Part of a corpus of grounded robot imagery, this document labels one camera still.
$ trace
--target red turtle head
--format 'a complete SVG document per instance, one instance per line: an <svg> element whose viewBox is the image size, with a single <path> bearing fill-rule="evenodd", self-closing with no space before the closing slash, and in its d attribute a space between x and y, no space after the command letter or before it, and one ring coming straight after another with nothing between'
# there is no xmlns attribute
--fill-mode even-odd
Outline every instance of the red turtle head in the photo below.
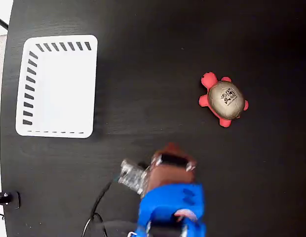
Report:
<svg viewBox="0 0 306 237"><path fill-rule="evenodd" d="M201 83L207 88L210 89L218 82L216 75L214 73L206 73L201 78Z"/></svg>

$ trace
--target transparent plastic object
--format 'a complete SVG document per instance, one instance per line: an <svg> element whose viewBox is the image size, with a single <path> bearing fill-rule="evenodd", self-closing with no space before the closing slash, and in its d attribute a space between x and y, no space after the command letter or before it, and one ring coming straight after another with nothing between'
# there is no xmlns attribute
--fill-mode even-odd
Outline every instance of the transparent plastic object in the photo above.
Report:
<svg viewBox="0 0 306 237"><path fill-rule="evenodd" d="M91 135L97 44L92 35L26 40L18 84L18 134L71 138Z"/></svg>
<svg viewBox="0 0 306 237"><path fill-rule="evenodd" d="M146 186L147 175L146 170L139 167L136 163L125 159L121 163L121 173L118 182L141 195Z"/></svg>

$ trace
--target turtle shell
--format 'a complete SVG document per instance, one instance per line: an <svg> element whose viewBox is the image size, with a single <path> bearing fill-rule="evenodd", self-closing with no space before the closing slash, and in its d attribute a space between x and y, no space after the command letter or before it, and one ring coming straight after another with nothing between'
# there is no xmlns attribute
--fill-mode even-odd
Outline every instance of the turtle shell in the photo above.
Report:
<svg viewBox="0 0 306 237"><path fill-rule="evenodd" d="M245 99L239 89L229 81L219 81L208 92L210 107L224 119L235 119L244 110Z"/></svg>

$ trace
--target dark wooden surface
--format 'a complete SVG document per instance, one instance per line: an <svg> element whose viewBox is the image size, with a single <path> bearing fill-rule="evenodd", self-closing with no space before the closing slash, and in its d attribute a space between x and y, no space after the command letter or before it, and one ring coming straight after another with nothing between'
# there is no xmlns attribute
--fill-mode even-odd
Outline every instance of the dark wooden surface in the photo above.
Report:
<svg viewBox="0 0 306 237"><path fill-rule="evenodd" d="M87 139L15 131L23 44L98 39L94 132ZM198 105L200 77L229 76L249 101L230 128ZM8 237L77 237L124 158L148 161L173 141L197 161L212 237L306 236L306 4L298 1L16 0L2 82L2 188ZM105 220L137 218L114 185Z"/></svg>

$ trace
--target stress ball turtle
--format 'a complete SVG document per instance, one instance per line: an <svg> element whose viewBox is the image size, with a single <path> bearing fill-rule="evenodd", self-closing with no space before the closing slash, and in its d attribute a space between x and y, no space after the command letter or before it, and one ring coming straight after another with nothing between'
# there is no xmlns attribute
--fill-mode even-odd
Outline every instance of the stress ball turtle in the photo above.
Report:
<svg viewBox="0 0 306 237"><path fill-rule="evenodd" d="M219 118L222 127L229 127L232 119L238 119L241 112L248 109L248 102L228 77L217 80L214 73L206 73L201 83L208 89L206 95L199 98L199 105L208 106Z"/></svg>

